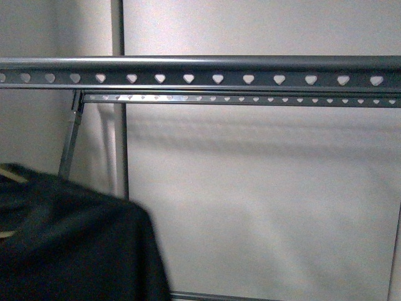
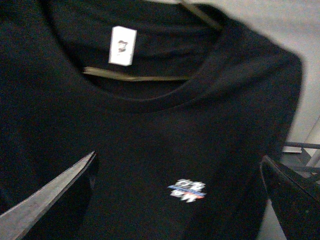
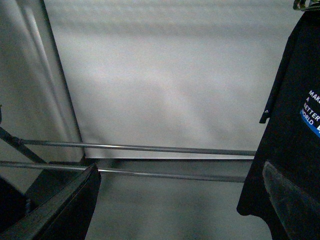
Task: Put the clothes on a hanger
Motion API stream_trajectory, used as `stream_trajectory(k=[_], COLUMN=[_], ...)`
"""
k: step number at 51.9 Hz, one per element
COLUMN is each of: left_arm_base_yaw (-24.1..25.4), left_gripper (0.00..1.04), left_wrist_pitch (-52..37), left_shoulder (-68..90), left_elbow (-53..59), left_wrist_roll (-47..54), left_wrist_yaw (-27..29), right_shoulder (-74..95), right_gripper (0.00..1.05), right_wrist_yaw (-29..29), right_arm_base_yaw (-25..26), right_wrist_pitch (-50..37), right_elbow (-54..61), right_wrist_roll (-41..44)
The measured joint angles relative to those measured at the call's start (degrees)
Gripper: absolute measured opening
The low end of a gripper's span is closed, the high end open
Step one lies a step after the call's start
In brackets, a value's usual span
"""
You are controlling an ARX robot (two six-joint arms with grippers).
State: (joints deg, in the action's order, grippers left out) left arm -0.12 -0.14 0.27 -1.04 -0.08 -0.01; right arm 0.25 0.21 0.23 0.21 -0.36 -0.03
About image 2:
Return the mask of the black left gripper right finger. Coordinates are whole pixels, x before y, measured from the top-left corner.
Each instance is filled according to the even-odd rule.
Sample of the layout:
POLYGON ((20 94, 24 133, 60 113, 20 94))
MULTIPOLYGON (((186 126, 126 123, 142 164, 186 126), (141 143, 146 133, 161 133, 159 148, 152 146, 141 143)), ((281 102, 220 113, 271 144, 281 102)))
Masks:
POLYGON ((265 155, 262 181, 272 208, 288 240, 320 238, 320 169, 286 166, 265 155))

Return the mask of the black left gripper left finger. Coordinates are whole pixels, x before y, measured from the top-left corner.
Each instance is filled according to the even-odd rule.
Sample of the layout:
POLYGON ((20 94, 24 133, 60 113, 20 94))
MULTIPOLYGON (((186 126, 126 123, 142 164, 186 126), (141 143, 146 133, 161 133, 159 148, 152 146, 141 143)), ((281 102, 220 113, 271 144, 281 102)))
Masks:
POLYGON ((21 240, 63 194, 93 165, 92 151, 32 195, 0 215, 0 238, 21 240))

